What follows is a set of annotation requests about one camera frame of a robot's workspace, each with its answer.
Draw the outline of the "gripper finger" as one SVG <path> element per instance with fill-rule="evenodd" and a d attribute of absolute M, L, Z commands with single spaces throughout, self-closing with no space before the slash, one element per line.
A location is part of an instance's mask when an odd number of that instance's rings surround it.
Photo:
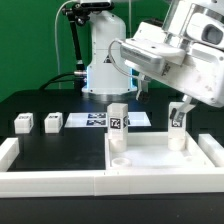
<path fill-rule="evenodd" d="M 140 74 L 138 76 L 138 91 L 136 95 L 138 101 L 147 102 L 149 100 L 148 83 L 149 80 L 145 75 Z"/>
<path fill-rule="evenodd" d="M 173 127 L 181 127 L 185 115 L 196 106 L 196 101 L 185 95 L 180 106 L 175 106 L 170 113 L 171 124 Z"/>

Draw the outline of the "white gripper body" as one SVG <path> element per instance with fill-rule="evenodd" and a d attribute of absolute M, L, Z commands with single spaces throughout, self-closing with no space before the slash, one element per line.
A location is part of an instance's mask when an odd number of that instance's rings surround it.
<path fill-rule="evenodd" d="M 132 38 L 148 39 L 183 49 L 186 52 L 181 65 L 167 62 L 161 74 L 149 73 L 125 60 L 134 70 L 174 88 L 194 99 L 214 107 L 224 106 L 224 51 L 199 42 L 174 36 L 166 42 L 167 34 L 160 28 L 142 22 Z"/>

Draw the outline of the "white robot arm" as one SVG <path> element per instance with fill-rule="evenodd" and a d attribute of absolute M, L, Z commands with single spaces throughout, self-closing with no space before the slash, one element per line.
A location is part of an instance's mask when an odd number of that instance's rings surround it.
<path fill-rule="evenodd" d="M 201 101 L 224 106 L 224 0 L 172 0 L 161 27 L 143 22 L 119 42 L 125 64 L 186 95 L 171 117 Z"/>

